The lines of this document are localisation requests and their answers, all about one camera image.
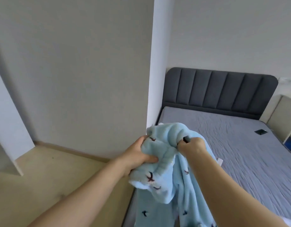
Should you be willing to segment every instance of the light blue blanket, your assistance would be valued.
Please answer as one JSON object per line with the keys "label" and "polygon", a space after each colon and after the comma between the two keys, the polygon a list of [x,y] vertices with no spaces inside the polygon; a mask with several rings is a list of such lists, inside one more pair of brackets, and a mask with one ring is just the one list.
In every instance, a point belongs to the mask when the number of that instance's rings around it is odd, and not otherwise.
{"label": "light blue blanket", "polygon": [[[151,126],[141,150],[155,155],[158,163],[145,163],[130,174],[137,189],[136,227],[173,227],[179,216],[180,226],[214,226],[212,214],[184,156],[176,149],[185,136],[201,137],[182,123]],[[211,148],[206,148],[214,158]]]}

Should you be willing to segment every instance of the bed frame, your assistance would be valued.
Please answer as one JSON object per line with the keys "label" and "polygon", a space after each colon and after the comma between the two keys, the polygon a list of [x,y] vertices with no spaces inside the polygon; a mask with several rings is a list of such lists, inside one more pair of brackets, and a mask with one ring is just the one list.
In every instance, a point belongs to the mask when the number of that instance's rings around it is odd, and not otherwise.
{"label": "bed frame", "polygon": [[[156,125],[164,107],[259,120],[277,85],[271,75],[174,67],[165,76]],[[127,227],[126,218],[132,216],[128,213],[134,192],[121,227]]]}

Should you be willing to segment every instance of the gray mattress cover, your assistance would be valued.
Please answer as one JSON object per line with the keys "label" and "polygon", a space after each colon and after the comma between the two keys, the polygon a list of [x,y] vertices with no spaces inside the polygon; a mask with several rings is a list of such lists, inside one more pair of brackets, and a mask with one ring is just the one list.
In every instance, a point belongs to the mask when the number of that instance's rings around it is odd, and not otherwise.
{"label": "gray mattress cover", "polygon": [[[240,186],[275,214],[291,219],[291,152],[263,122],[172,107],[163,109],[159,122],[181,122],[203,135]],[[259,129],[268,133],[258,135],[254,131]],[[123,227],[135,223],[135,195]]]}

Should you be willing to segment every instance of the bed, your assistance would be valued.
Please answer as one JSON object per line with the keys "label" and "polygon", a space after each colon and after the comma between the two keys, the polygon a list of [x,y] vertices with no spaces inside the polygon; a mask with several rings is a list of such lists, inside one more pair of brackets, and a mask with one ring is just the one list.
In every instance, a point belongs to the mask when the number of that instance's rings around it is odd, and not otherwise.
{"label": "bed", "polygon": [[[277,84],[270,75],[172,68],[157,123],[199,132],[241,187],[291,219],[291,152],[259,121]],[[133,194],[123,227],[134,226],[136,204]]]}

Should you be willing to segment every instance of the right hand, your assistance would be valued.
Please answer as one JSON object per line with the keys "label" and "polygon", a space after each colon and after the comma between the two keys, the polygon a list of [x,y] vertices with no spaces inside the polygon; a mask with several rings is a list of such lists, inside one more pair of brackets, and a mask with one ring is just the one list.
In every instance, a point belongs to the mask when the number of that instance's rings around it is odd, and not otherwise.
{"label": "right hand", "polygon": [[196,137],[191,138],[189,143],[186,143],[183,140],[177,145],[178,151],[185,157],[191,153],[197,153],[198,151],[206,151],[205,142],[202,138]]}

